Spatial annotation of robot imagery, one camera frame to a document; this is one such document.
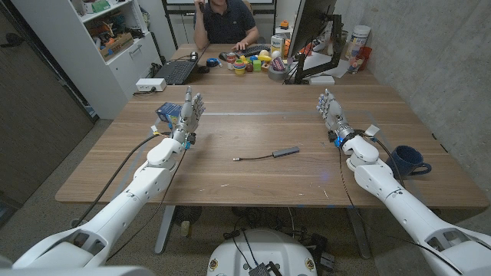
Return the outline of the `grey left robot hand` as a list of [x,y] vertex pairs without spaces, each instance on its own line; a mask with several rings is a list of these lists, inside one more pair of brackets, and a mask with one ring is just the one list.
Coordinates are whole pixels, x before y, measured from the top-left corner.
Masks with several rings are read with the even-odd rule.
[[206,109],[201,93],[197,93],[195,96],[193,96],[192,93],[193,90],[191,86],[188,86],[186,89],[185,102],[180,111],[176,127],[172,132],[172,138],[179,143],[184,143],[187,140],[187,137],[195,132],[199,126],[199,119]]

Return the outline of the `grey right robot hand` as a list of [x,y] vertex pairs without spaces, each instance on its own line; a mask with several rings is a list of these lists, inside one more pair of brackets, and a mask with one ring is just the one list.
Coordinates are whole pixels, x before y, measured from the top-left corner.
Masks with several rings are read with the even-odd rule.
[[345,140],[354,136],[354,129],[349,125],[341,105],[329,89],[325,89],[325,92],[319,95],[316,109],[325,121],[329,141],[336,147],[341,147]]

